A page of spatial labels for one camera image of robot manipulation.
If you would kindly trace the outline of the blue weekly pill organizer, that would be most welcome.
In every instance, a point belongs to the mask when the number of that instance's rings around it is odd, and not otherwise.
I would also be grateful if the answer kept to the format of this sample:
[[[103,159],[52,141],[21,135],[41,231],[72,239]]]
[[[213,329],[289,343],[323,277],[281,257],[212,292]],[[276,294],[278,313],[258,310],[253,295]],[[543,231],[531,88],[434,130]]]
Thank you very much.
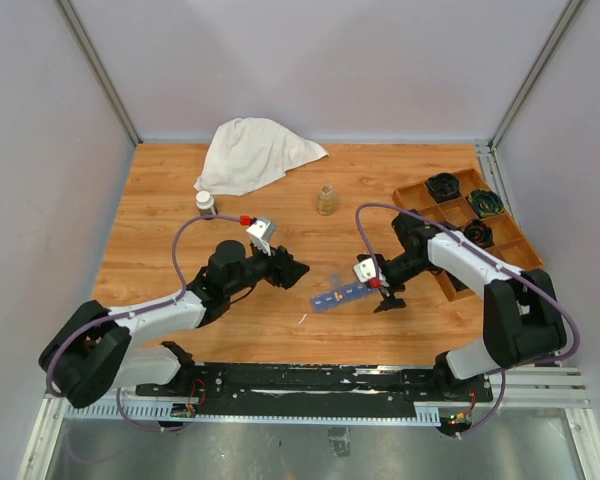
[[[311,298],[310,305],[314,313],[332,310],[340,305],[356,301],[373,293],[373,290],[369,286],[359,281],[344,284],[341,275],[337,273],[329,276],[329,286],[329,291]],[[334,298],[335,294],[342,295],[342,300],[336,301]]]

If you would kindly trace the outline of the white cap pill bottle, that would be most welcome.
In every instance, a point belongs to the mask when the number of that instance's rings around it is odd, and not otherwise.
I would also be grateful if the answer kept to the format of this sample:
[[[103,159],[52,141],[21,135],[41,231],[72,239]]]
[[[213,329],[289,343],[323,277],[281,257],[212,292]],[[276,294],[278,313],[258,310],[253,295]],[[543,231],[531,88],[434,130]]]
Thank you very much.
[[[196,207],[201,217],[210,219],[218,214],[215,198],[208,191],[198,191],[195,196]]]

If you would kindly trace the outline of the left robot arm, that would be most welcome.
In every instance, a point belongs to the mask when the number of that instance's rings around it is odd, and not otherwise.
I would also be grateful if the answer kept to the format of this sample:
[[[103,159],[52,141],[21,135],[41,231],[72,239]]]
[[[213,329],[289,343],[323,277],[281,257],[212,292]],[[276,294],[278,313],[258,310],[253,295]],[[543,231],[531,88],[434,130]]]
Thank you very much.
[[[92,405],[112,389],[141,384],[158,384],[172,395],[183,395],[193,386],[192,368],[172,348],[146,350],[144,344],[214,322],[229,310],[235,294],[261,281],[289,289],[309,270],[283,246],[263,252],[226,240],[182,291],[127,307],[87,301],[39,356],[47,387],[57,389],[75,408]]]

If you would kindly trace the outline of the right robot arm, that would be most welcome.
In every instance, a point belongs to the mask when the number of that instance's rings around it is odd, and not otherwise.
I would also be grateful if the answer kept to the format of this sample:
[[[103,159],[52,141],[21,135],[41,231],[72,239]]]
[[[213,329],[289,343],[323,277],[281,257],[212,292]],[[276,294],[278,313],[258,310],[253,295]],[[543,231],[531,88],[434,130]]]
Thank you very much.
[[[389,260],[371,255],[369,272],[362,276],[381,291],[377,311],[404,307],[396,293],[428,270],[452,274],[483,302],[481,335],[435,359],[433,387],[440,397],[457,399],[478,376],[540,360],[566,346],[563,315],[545,271],[508,264],[448,224],[416,219],[411,212],[397,215],[392,227],[404,252]]]

